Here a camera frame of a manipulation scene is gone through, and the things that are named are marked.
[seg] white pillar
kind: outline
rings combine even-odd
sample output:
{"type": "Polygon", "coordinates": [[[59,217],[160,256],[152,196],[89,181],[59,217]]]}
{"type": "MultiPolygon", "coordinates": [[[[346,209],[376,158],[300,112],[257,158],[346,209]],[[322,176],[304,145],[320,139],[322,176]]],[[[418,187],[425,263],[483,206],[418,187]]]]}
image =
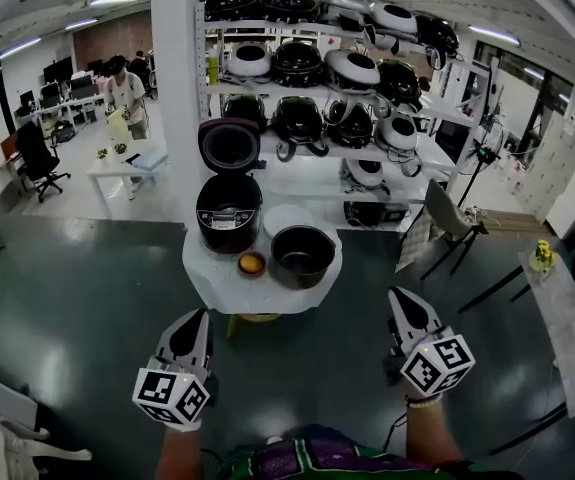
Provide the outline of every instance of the white pillar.
{"type": "Polygon", "coordinates": [[[195,6],[198,0],[152,0],[156,78],[173,191],[187,228],[197,227],[196,199],[206,180],[198,151],[198,74],[195,6]]]}

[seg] green floor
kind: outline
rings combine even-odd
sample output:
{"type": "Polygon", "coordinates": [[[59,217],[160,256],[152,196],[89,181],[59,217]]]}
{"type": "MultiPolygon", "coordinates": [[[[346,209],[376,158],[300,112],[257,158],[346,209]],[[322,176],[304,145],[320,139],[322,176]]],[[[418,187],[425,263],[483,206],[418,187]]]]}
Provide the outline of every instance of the green floor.
{"type": "MultiPolygon", "coordinates": [[[[531,447],[520,473],[575,479],[575,420],[485,457],[543,415],[553,352],[532,296],[508,304],[519,281],[476,310],[455,313],[516,265],[522,242],[482,237],[451,279],[448,261],[420,283],[444,245],[394,276],[394,234],[343,232],[341,238],[343,270],[320,308],[270,324],[243,323],[233,343],[225,340],[227,317],[213,313],[212,367],[221,391],[218,406],[205,413],[204,446],[225,454],[306,423],[381,446],[404,410],[381,364],[391,346],[387,287],[395,283],[432,303],[464,334],[478,361],[447,397],[465,453],[512,468],[531,447]]],[[[160,333],[202,305],[182,265],[183,239],[176,224],[0,221],[0,380],[28,385],[49,409],[54,442],[92,450],[98,478],[152,477],[163,428],[130,398],[160,333]]],[[[550,409],[562,401],[560,381],[551,377],[550,409]]],[[[402,453],[403,443],[399,429],[390,451],[402,453]]]]}

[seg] ceiling light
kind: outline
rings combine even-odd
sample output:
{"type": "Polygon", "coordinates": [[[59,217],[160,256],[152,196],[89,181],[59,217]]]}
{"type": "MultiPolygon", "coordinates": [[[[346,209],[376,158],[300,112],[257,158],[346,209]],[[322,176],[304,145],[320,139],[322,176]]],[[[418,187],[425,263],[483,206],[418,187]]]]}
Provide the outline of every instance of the ceiling light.
{"type": "Polygon", "coordinates": [[[94,18],[93,20],[85,20],[79,21],[78,23],[72,23],[71,25],[67,25],[65,30],[71,30],[73,28],[84,27],[85,25],[91,25],[92,23],[96,23],[98,20],[94,18]]]}
{"type": "Polygon", "coordinates": [[[125,4],[128,2],[137,2],[138,0],[92,0],[89,5],[112,5],[112,4],[125,4]]]}
{"type": "Polygon", "coordinates": [[[495,32],[493,30],[487,30],[486,28],[475,27],[473,25],[469,25],[469,28],[474,32],[478,32],[479,34],[483,34],[486,36],[495,37],[496,39],[502,39],[503,41],[509,41],[510,43],[514,43],[516,46],[520,46],[520,41],[515,38],[514,36],[510,36],[508,34],[503,34],[502,32],[495,32]]]}
{"type": "Polygon", "coordinates": [[[3,52],[0,54],[0,60],[4,59],[5,57],[9,57],[10,55],[13,55],[16,52],[19,52],[20,50],[24,50],[25,48],[29,48],[30,46],[36,44],[38,41],[40,41],[40,37],[37,37],[36,39],[32,39],[31,41],[27,41],[26,43],[23,44],[19,44],[18,46],[15,46],[9,50],[7,50],[6,52],[3,52]]]}
{"type": "Polygon", "coordinates": [[[531,69],[531,68],[525,68],[525,73],[529,73],[531,76],[538,78],[538,80],[544,80],[545,79],[545,75],[543,75],[542,73],[539,73],[538,71],[531,69]]]}

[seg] open rice cooker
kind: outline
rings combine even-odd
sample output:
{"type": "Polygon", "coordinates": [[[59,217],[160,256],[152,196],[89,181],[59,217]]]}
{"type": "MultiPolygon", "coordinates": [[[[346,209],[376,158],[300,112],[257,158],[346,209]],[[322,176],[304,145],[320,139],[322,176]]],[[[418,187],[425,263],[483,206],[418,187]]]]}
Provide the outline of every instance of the open rice cooker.
{"type": "Polygon", "coordinates": [[[260,154],[258,125],[247,119],[212,119],[200,125],[198,147],[216,173],[196,203],[205,244],[218,253],[240,253],[254,243],[260,226],[262,193],[247,174],[260,154]]]}

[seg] rice cooker control panel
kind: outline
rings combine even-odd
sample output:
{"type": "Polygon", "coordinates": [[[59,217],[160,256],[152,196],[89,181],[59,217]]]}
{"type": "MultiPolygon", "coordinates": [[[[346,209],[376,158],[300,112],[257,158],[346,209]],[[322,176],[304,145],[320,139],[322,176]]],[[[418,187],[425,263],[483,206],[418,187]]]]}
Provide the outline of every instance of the rice cooker control panel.
{"type": "Polygon", "coordinates": [[[255,211],[239,210],[233,213],[197,211],[198,220],[207,228],[227,231],[244,226],[252,220],[255,211]]]}

